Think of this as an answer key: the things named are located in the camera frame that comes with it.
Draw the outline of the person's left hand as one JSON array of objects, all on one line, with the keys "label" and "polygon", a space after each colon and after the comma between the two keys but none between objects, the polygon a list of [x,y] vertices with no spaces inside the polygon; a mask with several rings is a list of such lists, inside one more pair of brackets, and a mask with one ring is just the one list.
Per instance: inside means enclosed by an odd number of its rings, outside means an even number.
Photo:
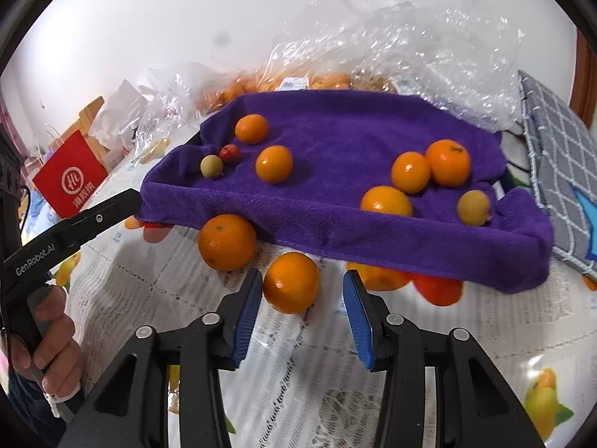
[{"label": "person's left hand", "polygon": [[47,321],[44,338],[33,356],[18,339],[11,339],[11,360],[14,369],[33,380],[30,367],[44,371],[41,388],[47,394],[65,398],[75,391],[83,372],[82,350],[74,340],[75,324],[65,312],[67,294],[64,288],[52,286],[35,311],[38,321]]}]

